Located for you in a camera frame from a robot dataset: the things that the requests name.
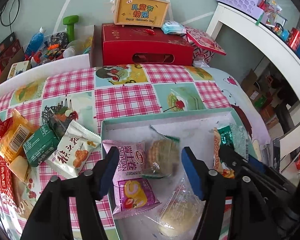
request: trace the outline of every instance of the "yellow snack bag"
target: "yellow snack bag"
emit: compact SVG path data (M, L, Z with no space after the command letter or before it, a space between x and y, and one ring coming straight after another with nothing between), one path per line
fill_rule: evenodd
M12 125L0 140L0 155L10 164L17 156L23 154L23 143L38 129L16 109L12 111Z

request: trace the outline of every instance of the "metal screw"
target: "metal screw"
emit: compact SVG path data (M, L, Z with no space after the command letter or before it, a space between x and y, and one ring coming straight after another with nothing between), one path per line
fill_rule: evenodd
M243 176L242 180L247 183L251 181L251 179L248 176Z
M209 175L210 176L217 176L218 172L216 170L209 170Z
M85 176L90 176L90 175L92 175L92 173L93 173L92 170L86 170L83 174L84 174Z
M58 180L58 176L57 175L53 175L51 178L50 178L50 181L51 182L55 182Z

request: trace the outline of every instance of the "green milk carton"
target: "green milk carton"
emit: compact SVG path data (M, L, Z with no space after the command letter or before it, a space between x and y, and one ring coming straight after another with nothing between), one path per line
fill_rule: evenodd
M37 167L57 149L59 140L50 126L45 123L23 144L30 166Z

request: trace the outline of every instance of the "water bottle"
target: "water bottle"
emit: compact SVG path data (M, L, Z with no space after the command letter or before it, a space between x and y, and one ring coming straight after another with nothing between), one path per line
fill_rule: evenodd
M84 49L85 47L82 41L71 41L66 47L66 50L63 52L63 58L80 55L84 52Z
M31 41L29 42L29 45L26 49L25 55L26 56L31 56L32 52L36 53L41 44L43 43L44 39L44 33L46 30L44 28L40 28L40 31L36 33L35 35L32 36Z

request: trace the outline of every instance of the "table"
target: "table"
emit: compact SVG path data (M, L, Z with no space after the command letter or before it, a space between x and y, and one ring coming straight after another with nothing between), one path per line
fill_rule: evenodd
M300 101L300 59L276 34L256 20L237 9L218 3L217 9L207 28L213 39L223 24L229 26L255 45L279 69L289 82ZM300 146L300 124L280 139L281 156Z
M160 113L172 107L175 100L183 101L185 107L168 111L239 106L251 123L252 137L264 139L266 127L238 82L227 73L208 67L134 64L58 74L0 97L0 117L5 120L15 108L33 124L42 125L44 113L59 104L76 111L77 121L87 129L100 133L101 122L106 118ZM83 171L101 159L100 150L97 148L90 155ZM0 199L0 225L12 240L19 239L26 219L52 175L57 173L46 163L32 168L27 184L16 185L21 201L17 209ZM117 239L107 196L97 201L97 208L108 238ZM74 198L70 198L70 216L74 237L80 239Z

